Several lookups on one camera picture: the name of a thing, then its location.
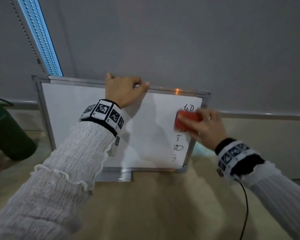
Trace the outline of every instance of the green water bottle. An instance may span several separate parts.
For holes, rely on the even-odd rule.
[[[0,99],[11,106],[12,103]],[[9,112],[0,105],[0,150],[14,161],[30,157],[37,149],[34,141],[27,136]]]

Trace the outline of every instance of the whiteboard frame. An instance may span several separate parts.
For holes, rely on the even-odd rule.
[[[38,105],[41,114],[41,118],[44,125],[44,130],[48,136],[50,147],[52,150],[55,150],[56,143],[53,137],[52,126],[49,119],[48,109],[44,98],[44,92],[42,89],[42,83],[48,84],[63,84],[71,86],[81,86],[81,87],[95,87],[95,88],[105,88],[105,81],[100,80],[89,80],[81,78],[69,78],[69,77],[60,77],[60,76],[32,76],[32,80],[35,82],[37,95],[38,95]],[[163,88],[150,86],[148,89],[150,93],[161,93],[161,94],[171,94],[171,95],[180,95],[180,96],[190,96],[190,97],[199,97],[202,98],[201,107],[205,108],[208,106],[208,103],[211,99],[211,93],[201,91],[201,90],[184,90],[178,88]],[[180,169],[174,168],[121,168],[121,167],[104,167],[105,171],[163,171],[163,172],[179,172],[184,173],[187,171],[189,158],[192,154],[192,151],[195,147],[196,141],[191,139],[189,142],[188,150],[184,158],[183,166]]]

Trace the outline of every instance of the small whiteboard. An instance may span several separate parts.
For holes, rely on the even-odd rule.
[[[56,76],[34,77],[40,110],[52,149],[59,147],[88,105],[104,99],[103,81]],[[176,112],[195,111],[209,93],[150,87],[144,98],[123,109],[125,124],[116,156],[104,169],[176,171],[187,165],[194,141],[173,129]]]

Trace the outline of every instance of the black cable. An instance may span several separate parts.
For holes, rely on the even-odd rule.
[[[242,231],[241,231],[241,236],[240,236],[240,239],[239,239],[239,240],[242,240],[242,237],[244,235],[244,230],[246,229],[246,225],[247,225],[248,214],[249,214],[249,205],[248,205],[247,193],[246,193],[246,190],[244,189],[244,186],[242,185],[242,183],[239,182],[239,180],[235,179],[235,181],[237,181],[241,185],[241,187],[244,191],[244,196],[246,197],[246,205],[247,205],[247,214],[246,214],[246,218],[244,220],[243,228],[242,228]]]

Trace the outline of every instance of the white knit sweater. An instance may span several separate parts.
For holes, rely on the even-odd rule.
[[[68,239],[80,229],[88,200],[115,137],[93,122],[78,123],[0,211],[0,239]],[[242,182],[293,239],[300,239],[300,187],[272,163],[257,165]]]

